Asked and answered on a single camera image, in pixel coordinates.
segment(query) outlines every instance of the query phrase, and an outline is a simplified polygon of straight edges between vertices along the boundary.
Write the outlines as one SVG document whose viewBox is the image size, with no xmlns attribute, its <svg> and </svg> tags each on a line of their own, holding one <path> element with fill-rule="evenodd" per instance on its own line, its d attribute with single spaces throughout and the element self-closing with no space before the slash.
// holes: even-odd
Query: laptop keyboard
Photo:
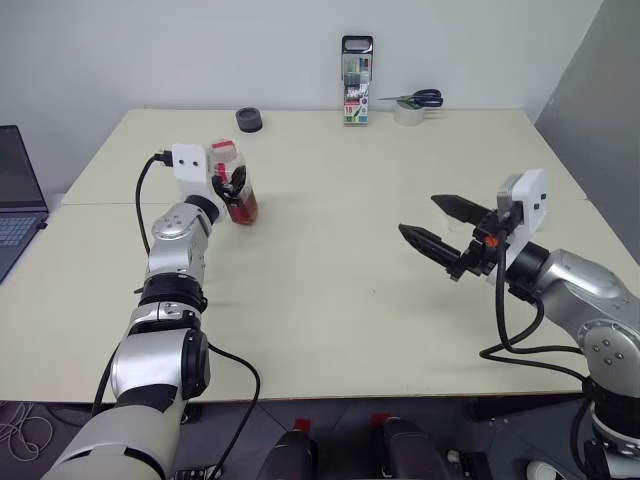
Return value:
<svg viewBox="0 0 640 480">
<path fill-rule="evenodd" d="M 0 247 L 15 247 L 25 236 L 36 217 L 0 218 Z"/>
</svg>

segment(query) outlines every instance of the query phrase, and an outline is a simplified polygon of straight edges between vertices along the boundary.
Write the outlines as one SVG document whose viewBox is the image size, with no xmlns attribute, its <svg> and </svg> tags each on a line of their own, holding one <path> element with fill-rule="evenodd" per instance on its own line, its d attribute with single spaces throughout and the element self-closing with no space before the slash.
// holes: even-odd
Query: black tape roll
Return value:
<svg viewBox="0 0 640 480">
<path fill-rule="evenodd" d="M 253 107 L 241 108 L 236 112 L 236 120 L 240 130 L 247 133 L 257 132 L 262 128 L 260 110 Z"/>
</svg>

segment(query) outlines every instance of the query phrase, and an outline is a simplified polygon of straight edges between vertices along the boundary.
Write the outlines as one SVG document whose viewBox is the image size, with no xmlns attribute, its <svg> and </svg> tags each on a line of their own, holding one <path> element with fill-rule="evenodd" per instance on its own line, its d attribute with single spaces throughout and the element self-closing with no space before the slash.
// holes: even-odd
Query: clear plastic container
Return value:
<svg viewBox="0 0 640 480">
<path fill-rule="evenodd" d="M 214 164 L 213 188 L 229 209 L 231 220 L 251 225 L 258 217 L 258 202 L 253 193 L 244 157 L 231 140 L 218 140 L 211 145 Z"/>
</svg>

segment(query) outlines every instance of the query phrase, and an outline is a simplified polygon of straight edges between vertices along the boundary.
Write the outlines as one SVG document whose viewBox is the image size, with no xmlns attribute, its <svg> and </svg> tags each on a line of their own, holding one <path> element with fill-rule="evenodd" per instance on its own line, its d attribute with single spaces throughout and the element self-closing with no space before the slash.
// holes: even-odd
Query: black cable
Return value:
<svg viewBox="0 0 640 480">
<path fill-rule="evenodd" d="M 136 183 L 136 215 L 138 217 L 138 227 L 140 228 L 140 235 L 142 236 L 142 244 L 144 245 L 144 250 L 149 255 L 149 241 L 147 240 L 147 233 L 144 230 L 144 222 L 142 220 L 142 208 L 140 206 L 140 193 L 142 192 L 142 182 L 144 182 L 144 177 L 147 175 L 149 168 L 153 165 L 153 162 L 162 162 L 166 167 L 173 166 L 173 157 L 170 150 L 163 150 L 160 153 L 156 153 L 153 157 L 151 157 L 142 167 L 142 171 L 140 172 L 140 176 L 138 177 L 138 182 Z"/>
<path fill-rule="evenodd" d="M 571 456 L 573 457 L 573 461 L 576 463 L 580 471 L 584 474 L 587 473 L 587 467 L 582 462 L 580 458 L 580 444 L 579 444 L 579 435 L 580 435 L 580 425 L 582 423 L 582 419 L 584 418 L 587 410 L 589 408 L 590 401 L 588 398 L 584 398 L 582 403 L 580 404 L 580 408 L 576 412 L 575 417 L 573 417 L 573 422 L 571 422 Z"/>
<path fill-rule="evenodd" d="M 109 381 L 109 374 L 111 373 L 111 363 L 113 363 L 113 357 L 116 355 L 116 350 L 111 354 L 111 358 L 109 358 L 109 362 L 107 366 L 104 367 L 104 372 L 102 372 L 102 377 L 100 378 L 100 383 L 98 384 L 98 390 L 96 390 L 96 396 L 93 399 L 93 405 L 91 407 L 91 415 L 89 418 L 95 417 L 102 411 L 102 398 L 104 397 L 104 391 L 107 388 L 107 382 Z"/>
<path fill-rule="evenodd" d="M 585 377 L 578 372 L 571 370 L 570 368 L 562 367 L 559 365 L 553 365 L 550 363 L 536 362 L 531 360 L 520 360 L 515 358 L 499 357 L 493 355 L 501 350 L 507 350 L 516 354 L 530 354 L 541 352 L 570 352 L 582 354 L 579 348 L 565 347 L 561 345 L 550 345 L 544 347 L 532 347 L 532 348 L 514 348 L 513 345 L 521 342 L 529 337 L 542 323 L 544 318 L 544 304 L 538 297 L 534 297 L 536 302 L 536 317 L 534 321 L 523 330 L 521 333 L 513 338 L 509 338 L 506 329 L 506 321 L 504 315 L 504 286 L 506 283 L 506 232 L 504 230 L 498 233 L 498 262 L 497 262 L 497 274 L 496 274 L 496 295 L 495 295 L 495 307 L 496 307 L 496 322 L 498 325 L 498 334 L 500 336 L 500 345 L 489 347 L 480 352 L 480 357 L 485 360 L 492 360 L 494 362 L 509 363 L 513 365 L 525 365 L 529 367 L 545 368 L 547 370 L 553 370 L 555 372 L 565 373 L 577 378 L 581 382 L 585 381 Z"/>
<path fill-rule="evenodd" d="M 140 176 L 138 177 L 138 182 L 136 183 L 136 215 L 138 216 L 138 227 L 140 228 L 140 235 L 142 236 L 142 244 L 144 245 L 144 250 L 149 255 L 149 240 L 147 240 L 147 233 L 144 230 L 144 222 L 142 220 L 142 208 L 140 207 L 140 193 L 142 191 L 142 182 L 144 182 L 144 177 L 147 175 L 149 168 L 153 165 L 153 162 L 156 161 L 155 156 L 151 157 L 142 167 L 142 171 L 140 172 Z"/>
<path fill-rule="evenodd" d="M 53 418 L 58 420 L 60 423 L 64 423 L 65 425 L 69 425 L 70 427 L 82 428 L 84 426 L 84 424 L 86 423 L 86 422 L 83 422 L 83 423 L 72 422 L 71 420 L 67 420 L 66 418 L 62 418 L 49 405 L 46 405 L 46 404 L 43 403 L 42 406 L 44 407 L 44 409 L 47 411 L 47 413 L 49 415 L 51 415 Z"/>
<path fill-rule="evenodd" d="M 256 389 L 255 389 L 255 392 L 253 394 L 253 398 L 251 399 L 251 403 L 249 404 L 249 407 L 247 408 L 247 411 L 245 412 L 244 416 L 242 417 L 242 420 L 240 420 L 240 424 L 238 425 L 238 428 L 236 429 L 236 432 L 233 434 L 233 437 L 231 438 L 231 441 L 229 442 L 229 445 L 227 445 L 227 448 L 222 453 L 222 456 L 220 457 L 220 460 L 218 460 L 218 463 L 216 463 L 216 467 L 213 470 L 211 478 L 216 478 L 216 475 L 218 474 L 219 471 L 222 470 L 222 468 L 224 466 L 224 462 L 227 460 L 227 457 L 231 453 L 231 450 L 233 450 L 233 447 L 235 446 L 236 442 L 238 441 L 238 437 L 240 437 L 240 434 L 242 433 L 242 430 L 244 429 L 244 426 L 247 424 L 247 421 L 249 420 L 249 416 L 251 415 L 251 412 L 253 412 L 253 409 L 255 408 L 256 404 L 258 403 L 258 397 L 260 396 L 260 375 L 258 374 L 258 371 L 253 367 L 253 365 L 251 365 L 249 362 L 247 362 L 244 358 L 241 358 L 241 357 L 238 357 L 236 355 L 233 355 L 232 353 L 225 352 L 224 350 L 220 350 L 219 348 L 215 347 L 211 343 L 209 343 L 209 349 L 211 351 L 213 351 L 214 353 L 217 353 L 218 355 L 222 356 L 222 357 L 226 357 L 226 358 L 228 358 L 230 360 L 233 360 L 234 362 L 238 362 L 241 365 L 244 365 L 245 367 L 247 367 L 249 369 L 249 371 L 253 374 L 253 376 L 254 376 L 254 378 L 256 380 Z"/>
<path fill-rule="evenodd" d="M 498 233 L 498 263 L 496 274 L 496 295 L 495 295 L 495 307 L 496 307 L 496 321 L 498 324 L 498 334 L 500 335 L 500 342 L 502 347 L 511 353 L 517 354 L 530 354 L 530 353 L 543 353 L 543 352 L 569 352 L 582 355 L 582 350 L 578 347 L 567 347 L 564 345 L 548 345 L 544 347 L 531 347 L 531 348 L 515 348 L 509 339 L 507 333 L 507 325 L 504 314 L 504 288 L 507 275 L 507 234 L 504 230 Z M 536 298 L 536 306 L 538 308 L 538 314 L 541 315 L 540 323 L 544 317 L 544 304 L 539 298 Z"/>
</svg>

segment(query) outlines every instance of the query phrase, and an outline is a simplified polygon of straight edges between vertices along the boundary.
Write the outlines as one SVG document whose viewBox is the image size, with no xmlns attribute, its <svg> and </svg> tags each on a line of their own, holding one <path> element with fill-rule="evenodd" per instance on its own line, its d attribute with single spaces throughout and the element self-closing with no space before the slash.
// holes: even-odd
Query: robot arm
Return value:
<svg viewBox="0 0 640 480">
<path fill-rule="evenodd" d="M 140 301 L 111 365 L 116 404 L 78 432 L 46 480 L 168 478 L 184 406 L 209 384 L 204 252 L 225 207 L 202 147 L 174 145 L 171 156 L 182 201 L 152 227 Z"/>
<path fill-rule="evenodd" d="M 546 317 L 579 345 L 590 373 L 583 390 L 592 401 L 594 433 L 609 475 L 638 477 L 640 300 L 606 268 L 564 250 L 550 253 L 529 241 L 544 217 L 541 185 L 539 170 L 510 177 L 498 193 L 497 210 L 456 195 L 432 197 L 445 213 L 475 226 L 474 238 L 462 253 L 423 228 L 399 228 L 453 280 L 469 271 L 495 282 L 498 237 L 506 235 L 509 292 L 532 303 L 541 299 Z"/>
</svg>

